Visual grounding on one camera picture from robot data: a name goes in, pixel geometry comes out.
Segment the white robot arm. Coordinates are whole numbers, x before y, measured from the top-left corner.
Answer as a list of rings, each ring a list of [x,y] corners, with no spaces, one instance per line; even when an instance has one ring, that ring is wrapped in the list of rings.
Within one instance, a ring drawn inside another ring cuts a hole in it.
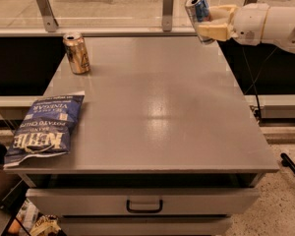
[[[208,20],[195,24],[198,36],[242,45],[261,43],[295,54],[295,7],[275,7],[266,3],[213,6]]]

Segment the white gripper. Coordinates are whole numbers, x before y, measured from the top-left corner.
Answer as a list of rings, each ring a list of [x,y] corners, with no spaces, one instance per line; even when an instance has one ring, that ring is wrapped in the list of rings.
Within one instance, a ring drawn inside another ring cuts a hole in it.
[[[209,20],[219,25],[198,24],[196,32],[202,41],[233,38],[242,45],[256,46],[262,41],[268,4],[250,3],[239,8],[236,5],[212,6]],[[233,26],[228,24],[233,19]]]

